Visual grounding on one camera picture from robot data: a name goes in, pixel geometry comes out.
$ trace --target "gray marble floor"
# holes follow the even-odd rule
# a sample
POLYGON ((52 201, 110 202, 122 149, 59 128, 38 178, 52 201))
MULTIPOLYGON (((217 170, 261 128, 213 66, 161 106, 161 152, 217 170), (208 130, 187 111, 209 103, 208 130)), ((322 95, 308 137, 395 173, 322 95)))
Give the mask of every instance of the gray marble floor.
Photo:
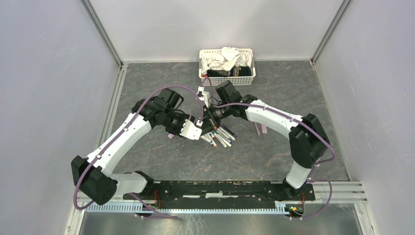
MULTIPOLYGON (((306 61, 258 61, 250 86, 236 87, 265 103, 292 114, 315 114, 339 158, 323 164, 315 177, 347 180, 346 168, 312 67, 306 61)), ((119 100, 113 131, 125 120, 134 104, 163 85, 200 85, 198 63, 129 64, 119 100)), ((188 91, 178 89, 185 101, 181 109, 198 117, 198 104, 188 91)), ((169 139, 158 126, 140 139, 121 159, 114 173, 141 170, 156 180, 282 180, 293 162, 288 140, 269 130, 258 136, 251 122, 229 117, 223 121, 238 138, 231 148, 215 149, 203 140, 169 139)), ((326 153, 323 158, 331 157, 326 153)))

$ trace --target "marker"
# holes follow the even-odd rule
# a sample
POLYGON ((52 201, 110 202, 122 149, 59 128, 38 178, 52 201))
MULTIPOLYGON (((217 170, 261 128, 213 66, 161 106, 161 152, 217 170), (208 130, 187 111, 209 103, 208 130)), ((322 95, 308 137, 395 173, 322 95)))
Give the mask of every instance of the marker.
POLYGON ((201 137, 202 139, 206 140, 207 142, 209 142, 209 143, 210 143, 210 145, 215 146, 215 148, 217 148, 217 147, 218 147, 218 145, 215 143, 215 141, 213 141, 213 140, 209 137, 209 135, 205 134, 205 135, 202 135, 202 136, 200 136, 200 137, 201 137))
POLYGON ((221 127, 227 131, 229 134, 231 134, 233 137, 238 137, 234 132, 232 132, 229 128, 227 128, 225 125, 221 125, 221 127))
POLYGON ((226 148, 228 145, 225 144, 225 142, 223 142, 223 140, 221 140, 221 138, 219 137, 218 134, 213 133, 213 135, 216 137, 217 140, 219 140, 219 142, 226 148))
POLYGON ((229 146, 229 147, 231 147, 231 146, 232 146, 232 144, 231 144, 231 143, 229 143, 228 141, 226 141, 226 139, 225 139, 225 138, 223 138, 221 135, 218 135, 217 133, 214 133, 214 135, 216 136, 216 138, 217 138, 218 140, 222 141, 225 145, 227 145, 227 146, 229 146))
POLYGON ((213 141, 216 139, 215 136, 211 132, 209 132, 208 134, 209 134, 210 138, 212 138, 213 141))
POLYGON ((254 123, 254 127, 255 127, 255 130, 256 130, 256 133, 260 136, 261 135, 261 132, 259 131, 258 125, 254 121, 253 121, 253 123, 254 123))
POLYGON ((217 147, 218 147, 218 145, 216 144, 216 142, 212 139, 212 137, 210 137, 210 135, 209 135, 209 134, 205 134, 205 136, 206 136, 206 137, 208 137, 208 138, 209 138, 209 140, 211 140, 211 141, 212 141, 213 146, 215 146, 215 148, 217 148, 217 147))
POLYGON ((217 131, 219 131, 221 134, 223 134, 225 137, 227 137, 228 139, 231 139, 231 140, 233 140, 233 141, 235 141, 236 140, 236 138, 235 137, 233 137, 231 134, 229 134, 225 129, 223 129, 222 127, 219 127, 218 129, 217 129, 217 131))
POLYGON ((210 123, 212 124, 213 128, 216 130, 216 129, 217 129, 217 127, 216 127, 215 123, 213 123, 212 119, 210 119, 210 118, 209 118, 209 121, 210 121, 210 123))
POLYGON ((267 130, 267 126, 266 125, 261 124, 261 129, 262 129, 262 133, 263 134, 267 134, 268 133, 268 130, 267 130))
POLYGON ((219 137, 221 137, 222 138, 222 140, 223 141, 225 141, 225 142, 228 142, 228 143, 230 143, 230 144, 232 144, 232 140, 231 139, 229 139, 228 137, 226 137, 224 134, 222 134, 222 133, 220 133, 220 132, 216 132, 218 135, 219 135, 219 137))
POLYGON ((210 145, 213 145, 212 141, 209 140, 209 138, 205 137, 205 136, 200 136, 200 138, 202 138, 203 140, 207 141, 208 143, 210 143, 210 145))

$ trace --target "laundry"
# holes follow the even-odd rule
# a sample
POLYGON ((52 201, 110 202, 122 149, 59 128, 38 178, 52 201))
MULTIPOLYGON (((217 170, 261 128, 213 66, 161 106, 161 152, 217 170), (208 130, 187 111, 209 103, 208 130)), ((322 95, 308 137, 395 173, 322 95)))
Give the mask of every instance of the laundry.
POLYGON ((230 71, 226 70, 208 70, 206 72, 208 77, 248 77, 252 76, 251 68, 245 67, 233 67, 230 71))
POLYGON ((251 67, 252 55, 235 47, 223 47, 221 52, 202 56, 202 74, 208 70, 231 71, 233 67, 251 67))

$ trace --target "black base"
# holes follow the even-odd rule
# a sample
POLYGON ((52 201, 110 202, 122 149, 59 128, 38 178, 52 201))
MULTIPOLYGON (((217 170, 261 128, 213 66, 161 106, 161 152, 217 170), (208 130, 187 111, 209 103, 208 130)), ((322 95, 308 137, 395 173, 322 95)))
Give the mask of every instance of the black base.
MULTIPOLYGON (((87 158, 81 158, 80 156, 76 156, 70 163, 75 186, 89 164, 87 158)), ((104 205, 114 196, 117 183, 116 180, 104 175, 100 167, 92 166, 81 182, 79 189, 96 204, 104 205)))
MULTIPOLYGON (((154 200, 155 191, 162 209, 273 209, 275 201, 301 201, 302 193, 306 201, 316 199, 311 184, 305 184, 298 194, 289 198, 282 183, 273 184, 271 181, 156 181, 147 184, 145 190, 137 195, 143 200, 154 200), (220 192, 223 196, 238 197, 207 196, 207 193, 220 192), (186 195, 199 198, 183 197, 186 195)), ((128 194, 123 198, 134 200, 128 194)))

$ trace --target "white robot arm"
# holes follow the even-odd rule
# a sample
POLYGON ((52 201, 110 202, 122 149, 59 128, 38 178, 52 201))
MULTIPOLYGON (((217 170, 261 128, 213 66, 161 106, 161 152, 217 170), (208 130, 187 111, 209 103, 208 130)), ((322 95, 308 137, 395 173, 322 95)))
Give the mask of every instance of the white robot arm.
POLYGON ((87 166, 93 163, 88 174, 79 182, 79 188, 97 204, 106 203, 114 195, 124 195, 129 192, 140 193, 147 185, 147 177, 144 173, 113 174, 113 169, 141 137, 156 125, 163 125, 170 134, 198 140, 202 134, 212 131, 216 126, 219 127, 220 120, 233 115, 264 124, 289 139, 295 161, 283 184, 286 185, 285 193, 296 194, 304 185, 314 163, 323 155, 326 147, 313 135, 308 135, 307 131, 293 120, 302 120, 328 142, 318 119, 311 114, 302 117, 278 110, 251 95, 242 97, 229 81, 219 85, 216 91, 222 99, 221 104, 242 103, 250 107, 210 105, 209 93, 199 88, 199 98, 205 102, 205 116, 203 122, 198 121, 194 124, 194 117, 174 109, 182 97, 170 89, 163 90, 159 96, 155 96, 150 100, 151 102, 146 103, 141 112, 137 114, 138 106, 143 103, 143 100, 139 101, 132 108, 132 113, 128 115, 125 122, 98 149, 84 159, 80 156, 75 157, 71 163, 75 185, 87 166), (286 117, 270 112, 270 109, 286 117))

